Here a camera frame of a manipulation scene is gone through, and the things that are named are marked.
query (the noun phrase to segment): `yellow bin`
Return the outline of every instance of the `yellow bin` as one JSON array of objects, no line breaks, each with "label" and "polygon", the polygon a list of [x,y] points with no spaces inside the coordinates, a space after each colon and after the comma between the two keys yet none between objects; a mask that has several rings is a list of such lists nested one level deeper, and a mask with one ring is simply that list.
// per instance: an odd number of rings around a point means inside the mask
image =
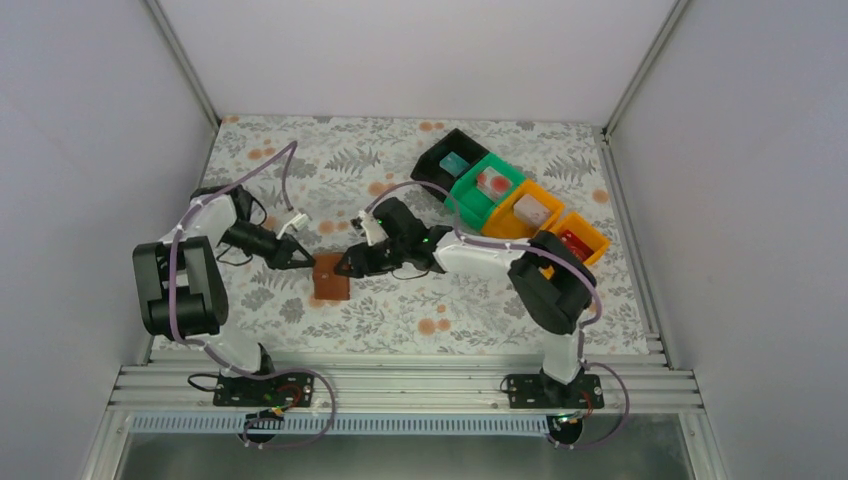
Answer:
[{"label": "yellow bin", "polygon": [[557,222],[556,225],[547,230],[557,237],[562,237],[566,231],[570,231],[589,247],[592,250],[592,254],[586,260],[583,260],[583,265],[586,266],[593,265],[597,262],[604,255],[604,252],[607,251],[607,248],[609,248],[609,239],[590,225],[577,212],[569,213],[565,218]]},{"label": "yellow bin", "polygon": [[[542,224],[541,228],[527,225],[512,213],[515,202],[524,195],[530,195],[551,211],[551,216]],[[556,197],[535,182],[525,180],[495,207],[486,223],[483,224],[481,233],[494,238],[532,238],[539,230],[548,230],[562,215],[563,210],[565,210],[564,203],[557,200]]]}]

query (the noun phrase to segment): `plastic container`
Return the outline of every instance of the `plastic container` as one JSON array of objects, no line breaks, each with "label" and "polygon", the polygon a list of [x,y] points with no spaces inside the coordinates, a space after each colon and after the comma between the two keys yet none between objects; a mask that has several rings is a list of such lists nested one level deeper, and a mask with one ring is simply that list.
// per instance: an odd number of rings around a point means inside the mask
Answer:
[{"label": "plastic container", "polygon": [[[413,180],[425,180],[450,191],[456,181],[489,153],[482,145],[475,142],[458,128],[450,131],[429,150],[418,157],[418,163],[409,175]],[[467,167],[461,169],[458,159],[465,161]],[[439,201],[445,201],[445,195],[436,190],[424,187]]]},{"label": "plastic container", "polygon": [[[515,216],[513,207],[524,195],[532,196],[551,211],[551,215],[541,227],[528,225]],[[564,203],[532,180],[526,180],[492,211],[481,232],[487,237],[495,238],[532,238],[539,230],[548,230],[564,210]]]},{"label": "plastic container", "polygon": [[583,260],[583,265],[586,266],[593,265],[597,262],[598,259],[604,255],[604,252],[607,251],[607,248],[609,248],[610,245],[609,239],[595,229],[595,227],[590,225],[589,222],[587,222],[586,219],[581,217],[577,212],[569,213],[552,228],[548,228],[546,230],[560,238],[562,238],[566,232],[570,232],[576,236],[583,245],[591,250],[591,254]]},{"label": "plastic container", "polygon": [[[512,187],[501,197],[499,202],[494,202],[477,188],[477,175],[487,167],[494,168],[498,173],[512,182]],[[462,221],[478,232],[492,214],[495,207],[512,195],[516,188],[521,186],[526,178],[510,164],[501,160],[494,153],[489,153],[482,160],[472,166],[454,183],[450,192],[459,202],[459,214]],[[456,210],[453,202],[445,202],[449,209]]]}]

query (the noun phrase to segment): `floral tablecloth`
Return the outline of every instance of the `floral tablecloth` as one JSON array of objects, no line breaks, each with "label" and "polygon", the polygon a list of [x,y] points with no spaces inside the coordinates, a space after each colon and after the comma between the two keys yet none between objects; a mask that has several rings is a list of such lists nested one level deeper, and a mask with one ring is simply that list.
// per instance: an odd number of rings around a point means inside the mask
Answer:
[{"label": "floral tablecloth", "polygon": [[[418,156],[450,129],[460,128],[578,211],[612,240],[591,270],[604,316],[587,329],[587,353],[647,353],[642,322],[621,246],[601,162],[589,125],[539,122],[414,120],[289,116],[224,119],[205,186],[240,177],[297,140],[288,190],[312,217],[296,235],[312,253],[343,252],[362,241],[349,220],[389,186],[409,179]],[[266,206],[265,225],[279,228],[282,165],[246,187]],[[450,223],[451,213],[417,186],[397,195],[425,224]],[[224,259],[243,260],[240,253]],[[311,270],[270,270],[261,259],[241,267],[219,264],[237,322],[269,350],[406,354],[518,354],[541,351],[533,323],[504,275],[389,275],[351,281],[351,299],[314,299]],[[411,267],[398,277],[414,276]],[[179,348],[157,339],[154,349]]]}]

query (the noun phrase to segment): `white panel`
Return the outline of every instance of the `white panel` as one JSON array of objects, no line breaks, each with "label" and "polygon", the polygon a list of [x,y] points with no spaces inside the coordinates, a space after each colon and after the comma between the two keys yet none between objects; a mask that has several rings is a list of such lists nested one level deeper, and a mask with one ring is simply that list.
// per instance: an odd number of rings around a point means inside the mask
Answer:
[{"label": "white panel", "polygon": [[0,2],[3,477],[79,478],[211,133],[140,2]]},{"label": "white panel", "polygon": [[605,123],[673,0],[162,0],[219,114]]},{"label": "white panel", "polygon": [[848,471],[848,3],[799,7],[692,2],[613,134],[729,478]]}]

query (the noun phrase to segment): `pink cube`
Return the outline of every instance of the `pink cube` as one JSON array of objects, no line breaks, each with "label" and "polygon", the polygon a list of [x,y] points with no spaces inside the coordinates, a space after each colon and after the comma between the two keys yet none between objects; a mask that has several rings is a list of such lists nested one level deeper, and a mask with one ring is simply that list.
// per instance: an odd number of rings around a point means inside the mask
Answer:
[{"label": "pink cube", "polygon": [[477,189],[493,202],[497,203],[511,188],[512,182],[492,167],[477,174]]}]

